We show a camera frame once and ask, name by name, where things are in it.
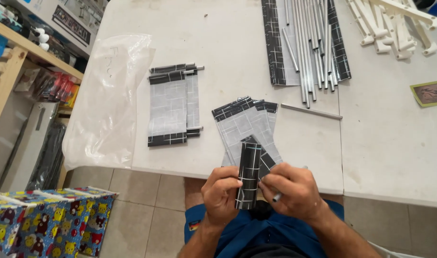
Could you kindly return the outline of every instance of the blue shorts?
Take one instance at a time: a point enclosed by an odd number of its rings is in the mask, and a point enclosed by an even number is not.
[[[333,210],[333,212],[341,220],[344,220],[344,207],[337,202],[333,202],[330,200],[325,201],[330,206],[330,209]],[[192,208],[189,208],[185,212],[185,244],[195,233],[197,227],[199,226],[199,223],[204,218],[204,215],[204,204],[196,205]],[[242,234],[242,231],[245,231],[245,236],[243,237],[242,235],[240,235],[239,237],[236,237],[239,233]],[[245,237],[248,237],[249,239],[246,242],[243,242],[242,239]],[[215,257],[219,255],[224,248],[226,248],[227,255],[232,255],[233,253],[238,253],[240,249],[245,246],[253,246],[263,243],[296,245],[298,247],[302,245],[308,249],[303,251],[311,257],[325,256],[322,255],[324,253],[320,247],[317,236],[315,235],[312,228],[308,226],[304,221],[278,214],[274,210],[272,211],[269,219],[264,221],[257,221],[251,218],[247,210],[241,210],[239,211],[237,217],[234,218],[221,233]],[[239,250],[233,250],[230,253],[229,249],[233,249],[234,247]],[[312,250],[310,250],[317,248],[321,249],[321,253],[318,253],[318,250],[314,250],[313,252]]]

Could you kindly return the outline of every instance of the tile floor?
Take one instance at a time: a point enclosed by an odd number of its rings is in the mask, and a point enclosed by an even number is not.
[[[67,187],[119,192],[101,258],[174,258],[184,244],[182,177],[80,167]],[[346,197],[346,222],[371,242],[399,253],[437,258],[437,208]]]

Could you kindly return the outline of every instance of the small framed picture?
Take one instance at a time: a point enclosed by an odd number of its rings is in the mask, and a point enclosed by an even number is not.
[[[422,107],[437,106],[437,81],[411,85],[411,90]]]

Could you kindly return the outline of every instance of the shelf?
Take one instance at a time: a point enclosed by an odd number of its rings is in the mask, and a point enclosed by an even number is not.
[[[29,51],[31,54],[49,62],[53,66],[63,70],[64,72],[76,77],[79,80],[79,83],[83,80],[83,73],[80,73],[78,70],[73,68],[72,66],[66,64],[65,62],[59,60],[54,55],[44,51],[36,44],[30,42],[27,38],[24,38],[20,34],[16,33],[14,30],[9,27],[3,25],[0,22],[0,34],[11,40],[13,43],[18,45],[21,48],[24,48],[26,51]]]

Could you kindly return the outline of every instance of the person's right hand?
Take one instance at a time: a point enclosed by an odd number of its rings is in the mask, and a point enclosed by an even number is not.
[[[280,214],[294,217],[308,224],[321,218],[328,204],[322,200],[316,181],[310,170],[292,167],[281,163],[271,169],[259,183],[265,199]],[[278,202],[273,202],[276,188],[283,195]]]

